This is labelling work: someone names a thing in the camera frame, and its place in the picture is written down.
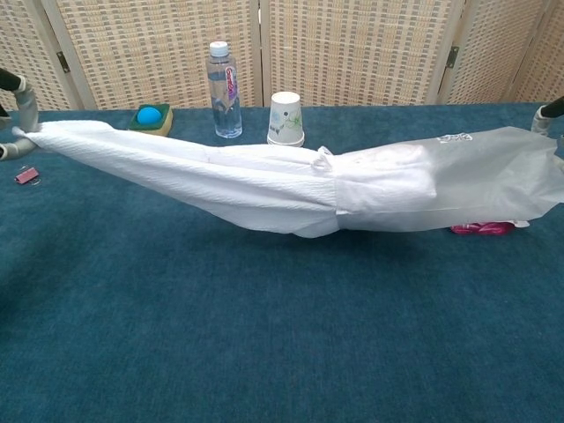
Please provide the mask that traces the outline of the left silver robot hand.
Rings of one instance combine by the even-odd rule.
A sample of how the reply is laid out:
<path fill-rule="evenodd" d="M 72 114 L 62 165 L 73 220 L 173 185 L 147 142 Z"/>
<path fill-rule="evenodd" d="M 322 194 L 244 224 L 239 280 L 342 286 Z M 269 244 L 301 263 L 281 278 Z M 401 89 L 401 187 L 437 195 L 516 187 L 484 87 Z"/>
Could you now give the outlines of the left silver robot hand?
<path fill-rule="evenodd" d="M 1 89 L 11 92 L 19 110 L 19 128 L 25 133 L 38 129 L 39 110 L 33 87 L 26 78 L 1 69 Z M 13 143 L 1 144 L 1 161 L 20 159 L 37 148 L 37 144 L 21 137 Z"/>

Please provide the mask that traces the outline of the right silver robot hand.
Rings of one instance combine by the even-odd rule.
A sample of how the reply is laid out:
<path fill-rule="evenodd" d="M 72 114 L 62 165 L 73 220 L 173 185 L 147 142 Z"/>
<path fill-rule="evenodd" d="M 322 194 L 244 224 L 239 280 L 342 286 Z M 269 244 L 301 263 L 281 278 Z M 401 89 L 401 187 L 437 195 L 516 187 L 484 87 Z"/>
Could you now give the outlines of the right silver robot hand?
<path fill-rule="evenodd" d="M 563 174 L 563 159 L 556 153 L 559 142 L 548 137 L 553 120 L 561 116 L 563 116 L 563 97 L 537 109 L 532 119 L 531 132 L 545 138 L 545 141 L 536 145 L 532 152 L 535 160 L 540 161 L 543 157 L 545 163 L 548 163 L 548 159 L 551 159 L 551 166 Z"/>

